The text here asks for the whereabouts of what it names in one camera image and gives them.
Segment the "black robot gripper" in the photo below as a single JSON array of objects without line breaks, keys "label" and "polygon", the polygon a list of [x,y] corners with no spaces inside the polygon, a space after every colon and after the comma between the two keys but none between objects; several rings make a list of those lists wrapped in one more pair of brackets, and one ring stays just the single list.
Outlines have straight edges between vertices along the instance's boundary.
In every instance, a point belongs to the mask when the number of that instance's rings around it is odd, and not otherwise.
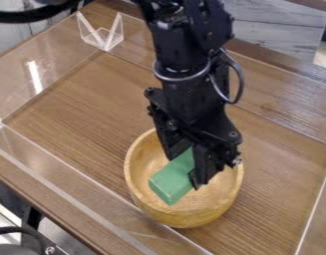
[{"label": "black robot gripper", "polygon": [[228,72],[242,76],[242,69],[220,53],[192,74],[175,72],[161,63],[153,63],[153,71],[161,85],[145,89],[145,97],[163,152],[172,160],[190,149],[188,179],[199,190],[227,166],[236,166],[242,135],[224,107],[239,101],[228,96]]}]

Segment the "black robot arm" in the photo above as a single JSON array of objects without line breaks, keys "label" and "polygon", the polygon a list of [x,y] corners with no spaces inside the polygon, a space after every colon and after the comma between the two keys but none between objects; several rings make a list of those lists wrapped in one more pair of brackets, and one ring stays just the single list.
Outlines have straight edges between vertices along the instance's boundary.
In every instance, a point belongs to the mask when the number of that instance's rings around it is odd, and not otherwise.
[{"label": "black robot arm", "polygon": [[132,0],[149,29],[153,73],[161,85],[147,88],[148,113],[163,152],[174,160],[187,149],[194,166],[186,179],[194,188],[236,165],[242,135],[224,107],[240,100],[244,82],[232,94],[228,72],[243,75],[227,55],[234,17],[222,0]]}]

